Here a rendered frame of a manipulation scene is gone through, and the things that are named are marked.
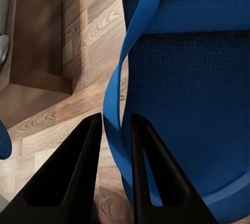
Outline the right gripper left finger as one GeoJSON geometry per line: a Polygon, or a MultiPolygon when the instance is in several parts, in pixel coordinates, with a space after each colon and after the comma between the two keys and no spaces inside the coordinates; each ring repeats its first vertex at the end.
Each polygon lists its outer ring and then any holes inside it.
{"type": "Polygon", "coordinates": [[[0,224],[90,224],[102,114],[84,118],[0,213],[0,224]]]}

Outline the sandal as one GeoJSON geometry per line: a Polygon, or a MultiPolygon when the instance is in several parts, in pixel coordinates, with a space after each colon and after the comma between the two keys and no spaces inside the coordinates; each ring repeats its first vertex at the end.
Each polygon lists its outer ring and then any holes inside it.
{"type": "MultiPolygon", "coordinates": [[[[126,36],[103,121],[129,202],[136,113],[150,121],[219,224],[250,216],[250,0],[122,3],[126,36]]],[[[144,148],[143,154],[151,203],[163,206],[144,148]]]]}
{"type": "Polygon", "coordinates": [[[0,120],[0,159],[6,160],[11,156],[12,143],[6,127],[0,120]]]}

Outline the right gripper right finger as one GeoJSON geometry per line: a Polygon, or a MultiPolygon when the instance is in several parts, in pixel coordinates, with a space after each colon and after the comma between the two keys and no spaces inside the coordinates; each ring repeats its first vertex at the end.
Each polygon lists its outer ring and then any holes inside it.
{"type": "Polygon", "coordinates": [[[134,224],[219,224],[150,121],[131,113],[134,224]],[[151,203],[143,148],[163,206],[151,203]]]}

